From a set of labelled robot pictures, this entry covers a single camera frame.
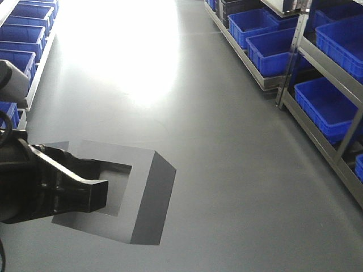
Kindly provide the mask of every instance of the robotic arm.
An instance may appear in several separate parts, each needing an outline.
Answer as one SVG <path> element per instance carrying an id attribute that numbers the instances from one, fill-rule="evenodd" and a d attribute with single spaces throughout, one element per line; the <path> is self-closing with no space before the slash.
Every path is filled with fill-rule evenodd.
<path id="1" fill-rule="evenodd" d="M 108 181 L 99 180 L 100 161 L 81 160 L 43 145 L 31 146 L 27 132 L 0 129 L 0 222 L 12 224 L 106 206 Z M 5 253 L 0 240 L 1 272 Z"/>

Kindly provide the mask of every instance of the square frame object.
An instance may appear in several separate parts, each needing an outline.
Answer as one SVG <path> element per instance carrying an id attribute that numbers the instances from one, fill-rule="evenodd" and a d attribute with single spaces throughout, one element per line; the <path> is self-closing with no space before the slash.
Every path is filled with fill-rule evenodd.
<path id="1" fill-rule="evenodd" d="M 54 216 L 52 223 L 127 244 L 159 245 L 176 169 L 154 150 L 81 141 L 70 142 L 68 151 L 132 169 L 117 216 L 70 212 Z"/>

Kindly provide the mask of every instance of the shelving unit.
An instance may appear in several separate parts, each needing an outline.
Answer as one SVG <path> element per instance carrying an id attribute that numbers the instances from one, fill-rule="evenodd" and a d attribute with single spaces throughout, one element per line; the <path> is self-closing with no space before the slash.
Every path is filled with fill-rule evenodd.
<path id="1" fill-rule="evenodd" d="M 314 12 L 313 7 L 314 6 L 307 6 L 307 9 L 301 12 L 299 21 L 306 21 L 309 18 L 309 15 Z M 297 27 L 295 35 L 297 37 L 300 36 L 301 38 L 297 39 L 296 43 L 292 45 L 292 52 L 294 50 L 300 52 L 358 108 L 358 111 L 343 141 L 336 146 L 331 145 L 294 98 L 292 87 L 294 82 L 291 82 L 290 79 L 293 78 L 293 74 L 296 73 L 294 63 L 297 57 L 292 57 L 290 60 L 290 65 L 287 68 L 288 72 L 281 82 L 276 103 L 279 108 L 286 107 L 288 109 L 333 170 L 341 178 L 342 182 L 354 196 L 358 204 L 363 208 L 363 184 L 354 172 L 354 157 L 359 153 L 363 153 L 363 150 L 358 148 L 358 150 L 355 150 L 354 153 L 349 156 L 349 153 L 351 152 L 349 143 L 354 137 L 357 128 L 363 124 L 363 85 L 330 59 L 330 57 L 320 51 L 312 42 L 314 39 L 309 40 L 307 37 L 303 36 L 304 31 L 305 24 L 302 23 L 302 27 Z"/>
<path id="2" fill-rule="evenodd" d="M 3 0 L 3 2 L 0 3 L 0 27 L 4 24 L 6 19 L 9 17 L 15 6 L 18 4 L 19 0 Z M 49 36 L 47 39 L 47 44 L 44 48 L 42 57 L 40 62 L 38 63 L 36 74 L 33 78 L 33 82 L 31 84 L 31 87 L 29 89 L 28 96 L 24 99 L 24 102 L 18 104 L 18 108 L 20 111 L 23 111 L 22 117 L 20 119 L 20 123 L 18 126 L 18 129 L 25 129 L 26 128 L 26 113 L 30 111 L 36 91 L 38 89 L 41 76 L 44 71 L 45 64 L 47 62 L 50 49 L 52 48 L 54 38 L 56 36 L 57 32 L 57 21 L 54 22 L 53 28 L 50 31 Z"/>
<path id="3" fill-rule="evenodd" d="M 40 82 L 41 76 L 43 74 L 45 64 L 46 64 L 46 62 L 48 60 L 50 49 L 52 48 L 52 45 L 53 45 L 53 42 L 54 42 L 54 38 L 55 38 L 56 33 L 57 33 L 57 25 L 58 24 L 55 21 L 54 25 L 53 25 L 53 28 L 50 31 L 50 34 L 49 34 L 49 36 L 47 38 L 47 44 L 46 44 L 46 46 L 44 48 L 44 51 L 43 51 L 43 54 L 41 56 L 39 65 L 38 65 L 38 67 L 36 69 L 36 73 L 35 73 L 35 76 L 34 76 L 34 79 L 33 79 L 33 83 L 32 83 L 32 85 L 31 85 L 31 87 L 29 89 L 28 96 L 26 97 L 24 103 L 21 105 L 21 107 L 25 108 L 28 112 L 30 111 L 31 106 L 33 104 L 34 97 L 35 97 L 36 91 L 38 89 L 39 82 Z"/>
<path id="4" fill-rule="evenodd" d="M 236 51 L 239 58 L 246 65 L 253 77 L 256 79 L 262 90 L 271 90 L 278 86 L 276 104 L 280 109 L 287 108 L 301 128 L 309 136 L 317 149 L 328 161 L 333 170 L 341 178 L 344 185 L 354 196 L 358 204 L 363 208 L 363 183 L 357 178 L 354 172 L 355 157 L 363 153 L 363 144 L 356 143 L 354 148 L 349 145 L 354 134 L 363 125 L 363 85 L 349 75 L 343 68 L 335 63 L 330 57 L 320 51 L 314 44 L 315 36 L 304 36 L 309 16 L 315 12 L 315 7 L 333 6 L 346 3 L 346 0 L 302 0 L 298 10 L 282 12 L 274 3 L 277 0 L 261 0 L 280 17 L 299 14 L 294 39 L 290 49 L 290 61 L 286 67 L 286 74 L 274 78 L 263 78 L 254 64 L 249 60 L 246 52 L 240 48 L 232 35 L 228 32 L 214 11 L 205 3 L 205 8 L 218 28 L 222 31 L 228 42 Z M 363 5 L 363 0 L 354 0 Z M 353 122 L 345 135 L 343 141 L 332 145 L 325 138 L 323 133 L 313 123 L 310 117 L 298 105 L 294 98 L 294 79 L 297 75 L 297 64 L 300 55 L 304 56 L 314 68 L 326 77 L 338 90 L 340 90 L 357 108 L 358 111 Z"/>
<path id="5" fill-rule="evenodd" d="M 218 28 L 221 30 L 223 35 L 226 37 L 227 41 L 233 47 L 238 57 L 242 60 L 246 68 L 250 71 L 252 76 L 257 81 L 258 85 L 261 87 L 263 91 L 270 91 L 276 89 L 283 78 L 283 76 L 274 76 L 271 78 L 264 78 L 260 72 L 257 70 L 256 66 L 252 63 L 252 61 L 248 58 L 247 52 L 243 50 L 239 44 L 235 41 L 232 35 L 229 33 L 228 29 L 223 25 L 221 20 L 217 17 L 216 13 L 210 8 L 210 6 L 204 2 L 205 9 L 207 10 L 210 17 L 214 20 Z"/>
<path id="6" fill-rule="evenodd" d="M 261 0 L 261 2 L 263 2 L 266 6 L 268 6 L 271 10 L 273 10 L 278 16 L 280 16 L 282 18 L 290 17 L 290 16 L 297 15 L 297 14 L 300 13 L 300 9 L 294 9 L 294 10 L 289 10 L 289 11 L 286 11 L 286 12 L 282 12 L 276 6 L 271 4 L 270 1 Z"/>
<path id="7" fill-rule="evenodd" d="M 14 7 L 18 4 L 19 0 L 4 0 L 0 4 L 0 27 L 5 20 L 9 17 Z"/>

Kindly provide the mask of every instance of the gray floor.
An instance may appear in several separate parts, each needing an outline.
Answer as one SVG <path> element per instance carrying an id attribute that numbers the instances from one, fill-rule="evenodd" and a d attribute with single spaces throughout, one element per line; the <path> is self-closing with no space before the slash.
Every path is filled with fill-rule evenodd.
<path id="1" fill-rule="evenodd" d="M 361 209 L 203 1 L 137 2 L 62 1 L 28 131 L 159 151 L 178 170 L 161 245 L 1 225 L 8 271 L 362 271 Z"/>

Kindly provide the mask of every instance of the blue plastic bin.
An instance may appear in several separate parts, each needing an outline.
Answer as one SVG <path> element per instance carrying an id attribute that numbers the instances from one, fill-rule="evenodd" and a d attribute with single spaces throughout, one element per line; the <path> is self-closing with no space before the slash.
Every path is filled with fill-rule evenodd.
<path id="1" fill-rule="evenodd" d="M 39 6 L 53 7 L 54 8 L 54 18 L 56 18 L 59 11 L 59 0 L 21 0 L 21 2 L 39 3 Z"/>
<path id="2" fill-rule="evenodd" d="M 0 50 L 0 60 L 7 60 L 14 64 L 29 79 L 29 87 L 35 76 L 35 53 L 25 51 Z"/>
<path id="3" fill-rule="evenodd" d="M 53 26 L 53 10 L 52 7 L 18 4 L 5 23 L 45 27 L 45 35 L 49 36 Z"/>
<path id="4" fill-rule="evenodd" d="M 363 154 L 356 157 L 356 175 L 363 182 Z"/>
<path id="5" fill-rule="evenodd" d="M 57 14 L 58 14 L 58 8 L 57 8 L 57 3 L 56 2 L 43 2 L 43 1 L 35 1 L 35 0 L 31 0 L 31 1 L 21 0 L 21 1 L 19 1 L 19 4 L 54 8 L 53 13 L 52 13 L 53 22 L 56 19 Z"/>
<path id="6" fill-rule="evenodd" d="M 246 38 L 278 30 L 278 24 L 263 8 L 228 16 L 229 32 L 242 49 L 247 48 Z"/>
<path id="7" fill-rule="evenodd" d="M 12 120 L 12 125 L 16 129 L 19 124 L 19 113 L 16 103 L 2 102 L 0 101 L 0 111 L 5 112 Z M 4 120 L 0 118 L 0 127 L 3 129 L 6 127 Z"/>
<path id="8" fill-rule="evenodd" d="M 363 16 L 316 28 L 316 45 L 363 83 Z"/>
<path id="9" fill-rule="evenodd" d="M 356 3 L 326 7 L 315 12 L 314 27 L 363 14 L 363 6 Z"/>
<path id="10" fill-rule="evenodd" d="M 208 5 L 212 10 L 214 11 L 216 10 L 216 3 L 214 2 L 214 0 L 206 0 L 206 2 L 208 3 Z"/>
<path id="11" fill-rule="evenodd" d="M 297 20 L 299 19 L 297 15 L 292 17 L 281 18 L 269 7 L 265 7 L 264 10 L 267 11 L 268 16 L 270 16 L 276 23 L 278 23 L 279 30 L 293 28 L 293 27 L 295 28 L 297 25 Z"/>
<path id="12" fill-rule="evenodd" d="M 263 77 L 282 75 L 288 64 L 289 52 L 295 28 L 252 36 L 246 39 L 248 57 Z M 312 66 L 301 59 L 300 69 Z"/>
<path id="13" fill-rule="evenodd" d="M 326 78 L 295 85 L 295 99 L 332 145 L 343 140 L 357 112 Z"/>
<path id="14" fill-rule="evenodd" d="M 0 28 L 0 49 L 34 52 L 39 62 L 46 43 L 44 32 L 44 27 L 4 24 Z"/>

